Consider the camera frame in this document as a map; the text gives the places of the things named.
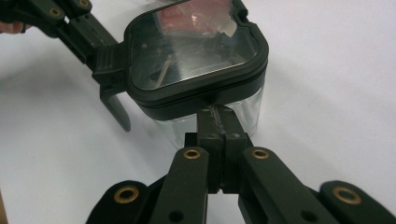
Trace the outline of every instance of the black plastic bracket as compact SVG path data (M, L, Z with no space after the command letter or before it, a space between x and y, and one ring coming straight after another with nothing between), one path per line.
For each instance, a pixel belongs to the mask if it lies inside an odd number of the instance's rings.
M123 222L113 221L119 219L111 206L119 205L104 196L89 221L105 221L89 223L205 223L207 193L222 189L239 194L238 205L248 224L396 224L385 207L353 185L331 181L319 193L304 186L273 151L254 147L247 135L241 135L230 108L206 107L198 111L197 122L197 133L186 133L186 147L177 152L168 175L146 189L136 184L147 193L131 202L134 211L120 208L118 216L125 217ZM109 192L115 195L117 190ZM102 213L97 212L98 207L103 207Z
M108 54L97 52L112 49L118 43L90 13L91 9L89 0L0 0L0 21L21 21L38 27L50 37L59 37L93 71L93 77L101 85L101 101L128 132L129 117L116 95L124 91L122 73L95 76L100 73L96 69L114 62L108 61Z

